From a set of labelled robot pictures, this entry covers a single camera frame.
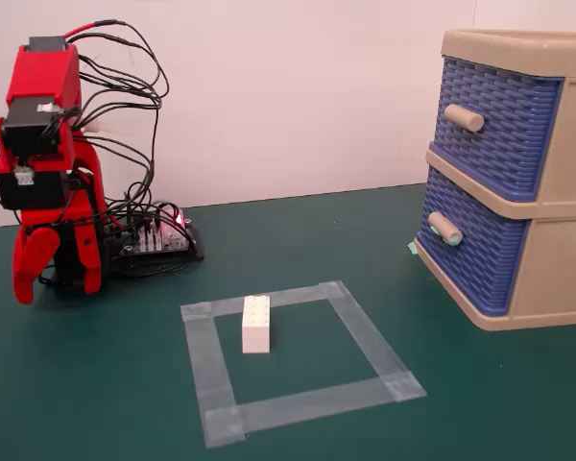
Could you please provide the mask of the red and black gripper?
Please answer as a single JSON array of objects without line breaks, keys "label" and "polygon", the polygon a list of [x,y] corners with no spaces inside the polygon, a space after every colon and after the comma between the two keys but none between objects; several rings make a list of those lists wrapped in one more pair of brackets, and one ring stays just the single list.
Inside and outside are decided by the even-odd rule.
[{"label": "red and black gripper", "polygon": [[60,245],[57,231],[75,232],[79,261],[84,266],[84,292],[93,294],[100,289],[102,264],[95,231],[99,228],[96,153],[26,160],[1,153],[0,204],[19,216],[12,288],[20,303],[33,301],[34,280]]}]

